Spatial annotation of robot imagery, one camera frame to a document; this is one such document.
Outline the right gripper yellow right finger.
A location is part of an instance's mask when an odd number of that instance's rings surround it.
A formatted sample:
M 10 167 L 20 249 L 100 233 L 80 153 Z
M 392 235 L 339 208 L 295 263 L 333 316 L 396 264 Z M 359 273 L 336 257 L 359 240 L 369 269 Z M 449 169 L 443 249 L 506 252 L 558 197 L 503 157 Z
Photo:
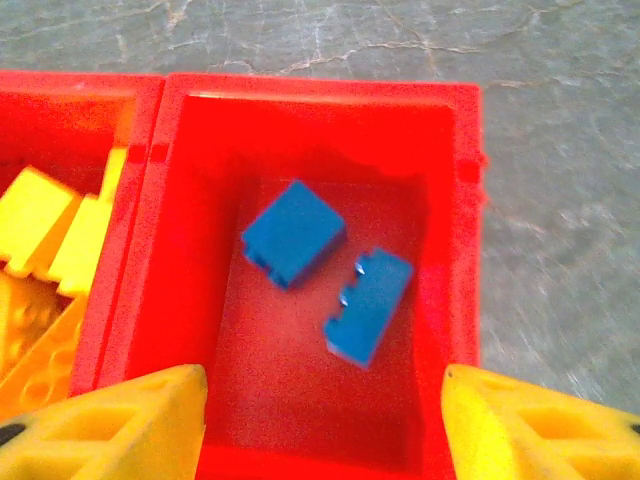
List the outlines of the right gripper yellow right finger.
M 441 411 L 459 479 L 636 479 L 637 415 L 451 364 Z

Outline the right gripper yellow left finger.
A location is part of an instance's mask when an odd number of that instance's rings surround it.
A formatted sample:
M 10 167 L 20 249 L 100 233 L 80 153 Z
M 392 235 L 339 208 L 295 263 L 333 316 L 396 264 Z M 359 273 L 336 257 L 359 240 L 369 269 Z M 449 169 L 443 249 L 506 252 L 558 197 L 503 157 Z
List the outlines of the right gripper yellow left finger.
M 205 370 L 185 364 L 74 396 L 1 424 L 4 479 L 193 479 Z

